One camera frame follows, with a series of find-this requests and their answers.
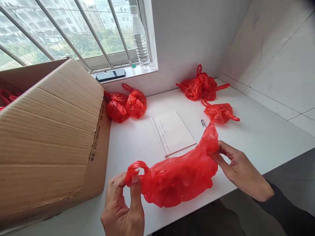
red plastic bag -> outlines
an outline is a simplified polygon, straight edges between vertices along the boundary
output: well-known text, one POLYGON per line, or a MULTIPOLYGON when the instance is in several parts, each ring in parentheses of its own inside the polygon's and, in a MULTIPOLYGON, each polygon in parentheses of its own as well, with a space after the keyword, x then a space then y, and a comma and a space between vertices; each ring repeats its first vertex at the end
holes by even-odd
POLYGON ((217 97, 217 91, 230 86, 230 84, 218 86, 213 77, 209 77, 207 73, 202 72, 201 65, 197 67, 196 78, 184 80, 181 84, 176 85, 180 87, 184 95, 192 101, 198 101, 201 98, 206 101, 214 101, 217 97))
POLYGON ((104 96, 109 100, 107 104, 107 114, 110 118, 120 124, 130 117, 126 111, 127 95, 104 91, 104 96))
POLYGON ((122 87, 131 92, 128 97, 126 111, 130 116, 140 118, 144 115, 147 109, 147 98, 139 90, 133 89, 128 84, 123 83, 122 87))
POLYGON ((139 172, 137 168, 143 168, 141 193, 146 201, 159 207, 174 207, 212 187, 211 177, 216 174, 218 165, 211 153, 218 148, 218 133, 210 123, 194 150, 167 158, 151 168, 143 161, 134 162, 128 167, 125 183, 130 186, 132 177, 139 172))
POLYGON ((6 105, 9 105, 11 102, 17 99, 20 95, 21 95, 20 92, 13 93, 3 88, 0 89, 0 98, 6 105))
POLYGON ((230 119, 240 121, 239 118, 233 115, 233 109, 228 103, 211 105, 204 99, 201 100, 201 103, 206 107, 204 113, 209 116, 211 122, 225 124, 230 119))

hand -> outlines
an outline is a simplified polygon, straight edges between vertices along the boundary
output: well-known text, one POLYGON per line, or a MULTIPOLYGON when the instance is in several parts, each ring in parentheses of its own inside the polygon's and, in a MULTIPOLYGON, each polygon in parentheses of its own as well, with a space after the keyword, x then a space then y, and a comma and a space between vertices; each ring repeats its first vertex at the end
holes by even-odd
POLYGON ((270 184, 243 152, 223 141, 219 141, 219 147, 220 149, 212 158, 236 187, 259 202, 266 202, 274 195, 270 184), (219 153, 227 156, 231 160, 231 163, 227 164, 219 153))
POLYGON ((144 212, 141 204, 140 176, 132 178, 130 186, 130 208, 125 203, 123 188, 126 172, 121 173, 108 183, 105 209, 101 216, 106 236, 143 236, 144 212))

white desk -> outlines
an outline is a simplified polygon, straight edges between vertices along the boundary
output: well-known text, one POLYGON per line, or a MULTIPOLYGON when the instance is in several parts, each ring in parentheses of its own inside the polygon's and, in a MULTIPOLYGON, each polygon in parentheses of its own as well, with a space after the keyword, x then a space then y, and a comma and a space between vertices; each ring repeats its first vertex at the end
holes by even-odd
MULTIPOLYGON (((204 119, 206 125, 209 124, 209 118, 203 113, 204 106, 188 100, 179 89, 148 97, 147 103, 147 111, 141 119, 128 119, 122 124, 112 122, 105 189, 109 179, 126 171, 134 161, 142 160, 150 167, 164 159, 150 117, 177 111, 197 143, 204 131, 200 120, 204 119)), ((262 174, 315 147, 315 138, 233 88, 217 92, 217 99, 213 103, 230 103, 234 114, 241 119, 240 122, 229 121, 225 125, 217 125, 219 139, 242 150, 262 174)), ((194 147, 170 157, 183 155, 194 147)), ((145 235, 236 189, 220 168, 212 180, 211 189, 172 208, 159 208, 147 203, 142 196, 145 235)), ((105 204, 105 189, 99 197, 12 235, 104 235, 100 216, 105 204)), ((124 189, 124 196, 129 205, 128 187, 124 189)))

phone screen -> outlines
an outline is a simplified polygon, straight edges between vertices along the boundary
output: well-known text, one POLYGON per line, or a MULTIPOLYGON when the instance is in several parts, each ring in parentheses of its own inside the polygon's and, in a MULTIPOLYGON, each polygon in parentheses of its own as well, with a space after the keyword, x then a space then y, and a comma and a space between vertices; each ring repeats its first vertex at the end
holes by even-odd
POLYGON ((126 76, 126 72, 124 69, 114 70, 110 72, 103 72, 96 75, 96 80, 98 81, 106 81, 111 79, 116 79, 120 77, 126 76))

water bottle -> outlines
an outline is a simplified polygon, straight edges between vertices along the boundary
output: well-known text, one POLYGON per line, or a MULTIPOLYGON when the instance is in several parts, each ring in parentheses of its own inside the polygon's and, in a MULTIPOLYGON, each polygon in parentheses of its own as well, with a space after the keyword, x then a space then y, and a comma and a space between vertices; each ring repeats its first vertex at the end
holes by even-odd
POLYGON ((150 57, 149 57, 147 39, 145 36, 144 27, 138 15, 138 7, 130 6, 130 13, 132 16, 132 22, 131 22, 132 39, 134 40, 134 43, 136 46, 136 51, 137 51, 140 66, 143 69, 149 69, 150 57))

